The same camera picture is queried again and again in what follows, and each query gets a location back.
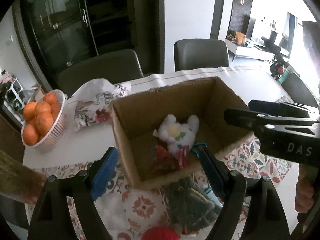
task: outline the patterned tablecloth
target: patterned tablecloth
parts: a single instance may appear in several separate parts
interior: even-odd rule
[[[245,177],[259,179],[268,175],[275,187],[284,179],[292,163],[273,158],[260,153],[260,142],[252,137],[246,143],[223,157],[222,161],[230,170],[237,170]],[[79,170],[85,169],[88,163],[34,169],[39,173],[57,176],[58,179],[74,176]],[[192,176],[196,185],[205,189],[208,187],[207,177],[203,171]],[[233,239],[241,236],[247,217],[250,198],[246,198],[237,229]],[[122,167],[118,163],[112,179],[109,181],[106,193],[95,202],[96,208],[109,233],[114,239],[140,239],[141,233],[156,225],[169,225],[169,206],[163,188],[146,192],[131,188],[126,180]],[[85,239],[76,208],[71,197],[68,198],[69,212],[79,239]],[[34,206],[28,206],[31,217]],[[192,236],[183,235],[182,239],[205,239],[211,227],[193,233]]]

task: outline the blue gripper pad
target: blue gripper pad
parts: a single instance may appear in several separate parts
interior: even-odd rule
[[[101,168],[92,180],[92,190],[90,192],[90,198],[94,202],[98,197],[101,197],[107,190],[107,185],[111,179],[112,173],[115,170],[116,164],[118,163],[118,151],[113,148],[106,158]]]

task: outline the white fruit basket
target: white fruit basket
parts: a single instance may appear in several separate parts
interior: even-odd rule
[[[65,95],[61,90],[52,90],[52,92],[54,92],[57,95],[58,103],[61,104],[61,109],[60,109],[60,112],[58,114],[57,119],[54,121],[49,132],[42,138],[41,141],[39,141],[38,143],[36,143],[33,146],[28,146],[28,145],[26,145],[26,143],[24,142],[23,137],[22,137],[24,127],[27,125],[26,122],[23,124],[23,127],[21,129],[21,139],[22,139],[23,145],[25,147],[34,148],[41,153],[46,153],[46,152],[52,151],[57,146],[59,140],[64,135],[64,133],[67,129],[67,122],[65,119],[65,114],[63,113],[63,107],[65,105],[65,101],[67,100],[67,95]],[[37,103],[41,102],[42,100],[43,100],[43,97],[40,98],[39,100],[37,100]]]

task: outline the chair backrest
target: chair backrest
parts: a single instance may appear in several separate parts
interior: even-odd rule
[[[89,58],[68,67],[60,73],[58,86],[70,97],[81,85],[95,78],[105,78],[112,84],[117,84],[142,77],[136,52],[124,49]]]
[[[281,86],[295,103],[318,107],[315,97],[296,73],[290,73]]]
[[[224,41],[187,39],[174,44],[175,71],[201,67],[228,67],[229,54]]]

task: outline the green leaf on plush toy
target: green leaf on plush toy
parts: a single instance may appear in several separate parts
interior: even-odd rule
[[[186,135],[185,132],[180,132],[180,135],[178,137],[175,138],[176,141],[179,141],[180,139],[182,139],[184,136]]]

